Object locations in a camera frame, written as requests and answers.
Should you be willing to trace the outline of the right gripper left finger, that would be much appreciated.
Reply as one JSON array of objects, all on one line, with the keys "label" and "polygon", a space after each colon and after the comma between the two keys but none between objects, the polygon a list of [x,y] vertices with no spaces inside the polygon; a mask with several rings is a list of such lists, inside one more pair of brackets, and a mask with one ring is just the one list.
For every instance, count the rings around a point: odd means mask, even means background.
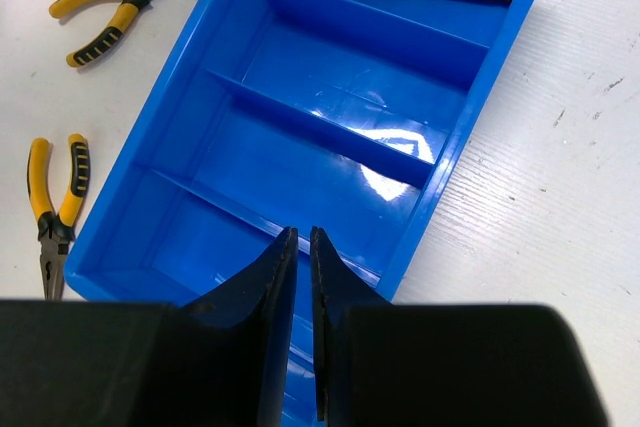
[{"label": "right gripper left finger", "polygon": [[297,271],[287,227],[218,287],[165,308],[129,425],[280,425]]}]

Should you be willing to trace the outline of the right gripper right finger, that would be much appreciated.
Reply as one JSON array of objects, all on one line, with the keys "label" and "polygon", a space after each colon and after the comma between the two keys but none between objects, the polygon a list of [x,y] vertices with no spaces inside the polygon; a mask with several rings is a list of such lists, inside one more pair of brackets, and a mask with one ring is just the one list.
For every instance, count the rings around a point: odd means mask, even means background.
[{"label": "right gripper right finger", "polygon": [[317,410],[328,426],[496,426],[479,307],[394,305],[310,241]]}]

